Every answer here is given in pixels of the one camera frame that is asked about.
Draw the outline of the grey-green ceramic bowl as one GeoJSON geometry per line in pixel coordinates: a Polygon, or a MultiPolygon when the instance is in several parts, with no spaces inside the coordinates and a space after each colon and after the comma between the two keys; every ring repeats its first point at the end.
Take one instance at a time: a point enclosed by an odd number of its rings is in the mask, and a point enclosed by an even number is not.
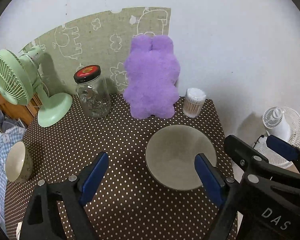
{"type": "Polygon", "coordinates": [[[10,182],[22,183],[31,178],[33,161],[22,141],[16,142],[11,147],[6,159],[5,172],[10,182]]]}
{"type": "Polygon", "coordinates": [[[190,191],[202,186],[194,168],[199,153],[216,166],[216,150],[204,133],[190,126],[171,125],[153,134],[145,158],[149,172],[160,184],[173,190],[190,191]]]}

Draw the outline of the green patterned wall mat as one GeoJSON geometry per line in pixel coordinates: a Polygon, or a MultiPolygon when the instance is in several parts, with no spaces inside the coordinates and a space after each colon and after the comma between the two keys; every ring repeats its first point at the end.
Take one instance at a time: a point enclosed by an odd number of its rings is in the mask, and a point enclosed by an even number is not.
{"type": "Polygon", "coordinates": [[[104,11],[64,23],[25,45],[23,52],[40,46],[44,59],[39,74],[51,95],[74,95],[74,74],[97,64],[111,93],[128,86],[124,61],[133,37],[168,35],[170,8],[133,7],[120,12],[104,11]]]}

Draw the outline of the cotton swab container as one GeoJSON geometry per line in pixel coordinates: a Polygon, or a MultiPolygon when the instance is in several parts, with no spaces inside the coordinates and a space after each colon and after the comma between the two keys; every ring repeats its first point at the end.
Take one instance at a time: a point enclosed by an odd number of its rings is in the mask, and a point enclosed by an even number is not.
{"type": "Polygon", "coordinates": [[[188,88],[184,99],[183,113],[190,118],[197,117],[205,100],[206,94],[204,91],[198,88],[188,88]]]}

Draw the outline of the green desk fan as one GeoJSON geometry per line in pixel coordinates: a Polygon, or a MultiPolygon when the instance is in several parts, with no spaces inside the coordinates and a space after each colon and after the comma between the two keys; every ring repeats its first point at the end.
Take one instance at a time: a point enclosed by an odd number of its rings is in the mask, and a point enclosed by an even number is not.
{"type": "Polygon", "coordinates": [[[67,93],[46,94],[38,72],[43,55],[40,46],[34,46],[20,56],[7,49],[0,50],[0,93],[9,103],[23,106],[37,94],[42,103],[37,114],[38,124],[49,127],[68,113],[72,96],[67,93]]]}

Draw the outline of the white floor fan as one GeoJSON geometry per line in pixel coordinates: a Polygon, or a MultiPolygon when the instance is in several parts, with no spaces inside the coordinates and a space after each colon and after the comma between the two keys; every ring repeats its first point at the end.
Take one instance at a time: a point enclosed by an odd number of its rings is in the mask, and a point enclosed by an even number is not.
{"type": "Polygon", "coordinates": [[[262,122],[266,134],[257,139],[253,148],[264,155],[270,164],[284,169],[291,167],[293,165],[291,161],[286,160],[266,146],[266,139],[270,135],[274,135],[300,148],[300,114],[289,107],[273,106],[264,112],[262,122]]]}

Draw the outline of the brown polka-dot tablecloth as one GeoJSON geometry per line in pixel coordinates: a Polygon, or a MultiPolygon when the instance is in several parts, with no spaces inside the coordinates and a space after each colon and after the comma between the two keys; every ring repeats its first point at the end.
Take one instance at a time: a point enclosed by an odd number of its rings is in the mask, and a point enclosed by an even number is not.
{"type": "Polygon", "coordinates": [[[109,155],[109,167],[85,211],[100,239],[203,239],[217,213],[202,188],[174,191],[159,184],[145,162],[150,137],[170,125],[186,125],[203,132],[212,142],[217,167],[233,175],[230,158],[223,151],[224,132],[212,100],[200,115],[183,114],[183,101],[175,104],[171,119],[136,120],[121,95],[111,98],[111,112],[103,119],[86,117],[74,99],[67,115],[57,124],[42,128],[33,120],[23,142],[34,169],[30,181],[7,183],[5,224],[8,237],[16,238],[29,199],[38,181],[64,181],[78,174],[101,152],[109,155]]]}

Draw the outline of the grey-green ceramic bowl back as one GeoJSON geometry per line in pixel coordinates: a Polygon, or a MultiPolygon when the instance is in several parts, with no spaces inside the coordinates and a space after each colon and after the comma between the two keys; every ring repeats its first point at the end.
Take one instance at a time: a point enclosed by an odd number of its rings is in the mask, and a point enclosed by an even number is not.
{"type": "Polygon", "coordinates": [[[216,150],[204,133],[190,126],[171,125],[153,134],[145,158],[149,172],[160,184],[173,190],[190,191],[202,186],[194,168],[199,153],[216,166],[216,150]]]}

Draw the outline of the glass jar black lid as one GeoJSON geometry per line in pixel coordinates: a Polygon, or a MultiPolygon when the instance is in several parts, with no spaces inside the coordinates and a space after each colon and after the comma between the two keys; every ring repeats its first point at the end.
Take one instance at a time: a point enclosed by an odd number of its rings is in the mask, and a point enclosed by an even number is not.
{"type": "Polygon", "coordinates": [[[74,74],[76,94],[83,112],[92,118],[104,118],[111,109],[111,98],[101,67],[88,65],[74,74]]]}

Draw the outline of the wooden headboard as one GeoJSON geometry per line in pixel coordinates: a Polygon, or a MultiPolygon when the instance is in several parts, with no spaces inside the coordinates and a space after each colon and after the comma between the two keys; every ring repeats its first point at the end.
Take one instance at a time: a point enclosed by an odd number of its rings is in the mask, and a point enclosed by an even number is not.
{"type": "Polygon", "coordinates": [[[0,110],[11,119],[20,119],[27,126],[29,126],[32,120],[36,117],[41,105],[42,102],[37,93],[34,94],[33,98],[26,106],[13,105],[0,94],[0,110]]]}

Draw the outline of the blue checkered blanket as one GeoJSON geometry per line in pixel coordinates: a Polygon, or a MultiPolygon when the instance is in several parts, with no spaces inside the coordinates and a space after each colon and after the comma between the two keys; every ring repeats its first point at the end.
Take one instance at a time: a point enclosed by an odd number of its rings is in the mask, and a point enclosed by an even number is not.
{"type": "Polygon", "coordinates": [[[0,216],[4,217],[7,176],[5,164],[11,147],[23,138],[26,128],[0,110],[0,216]]]}

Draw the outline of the purple plush bunny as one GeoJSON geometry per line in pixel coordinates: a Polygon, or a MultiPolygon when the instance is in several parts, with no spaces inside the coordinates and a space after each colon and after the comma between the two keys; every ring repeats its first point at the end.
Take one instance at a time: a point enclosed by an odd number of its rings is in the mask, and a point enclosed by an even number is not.
{"type": "Polygon", "coordinates": [[[123,97],[130,105],[131,116],[172,118],[179,100],[175,84],[180,74],[172,40],[167,35],[134,37],[124,67],[128,86],[123,97]]]}

